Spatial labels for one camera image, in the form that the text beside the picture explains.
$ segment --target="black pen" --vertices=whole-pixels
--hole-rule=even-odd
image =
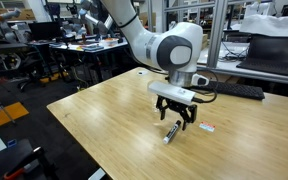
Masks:
[[[174,126],[172,127],[172,129],[170,130],[170,132],[168,132],[165,138],[163,139],[164,144],[167,144],[171,140],[171,138],[175,134],[178,127],[180,127],[180,125],[181,125],[181,121],[177,120]]]

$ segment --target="black keyboard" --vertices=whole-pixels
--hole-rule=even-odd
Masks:
[[[221,94],[228,94],[257,100],[262,100],[265,98],[262,88],[242,84],[229,84],[210,81],[207,86],[195,86],[194,89],[213,91],[217,83],[218,85],[216,91]]]
[[[288,63],[243,61],[242,63],[238,64],[236,67],[288,76]]]

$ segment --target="gray floor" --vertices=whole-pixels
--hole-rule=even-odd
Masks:
[[[76,82],[52,81],[46,87],[31,84],[24,93],[17,89],[18,82],[0,81],[0,101],[7,106],[23,103],[29,114],[0,127],[0,137],[10,140],[29,139],[33,148],[46,150],[48,160],[55,162],[60,179],[87,179],[96,171],[96,163],[67,130],[52,116],[46,105],[76,92]]]

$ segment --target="wooden table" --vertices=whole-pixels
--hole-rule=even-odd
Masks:
[[[137,68],[47,108],[113,179],[288,179],[287,97],[220,94],[165,145],[181,118],[167,110],[160,121],[152,111],[147,83],[159,79]],[[215,131],[199,128],[202,121]]]

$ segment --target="chair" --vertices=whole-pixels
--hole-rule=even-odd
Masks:
[[[55,164],[46,158],[45,150],[33,149],[28,139],[0,151],[0,179],[58,180],[56,170]]]
[[[20,82],[17,87],[21,92],[24,92],[24,88],[31,83],[38,83],[42,87],[45,85],[39,80],[43,78],[44,68],[43,60],[40,58],[38,52],[29,52],[26,54],[26,58],[21,62],[19,68],[20,73],[23,73],[29,77],[29,79]]]

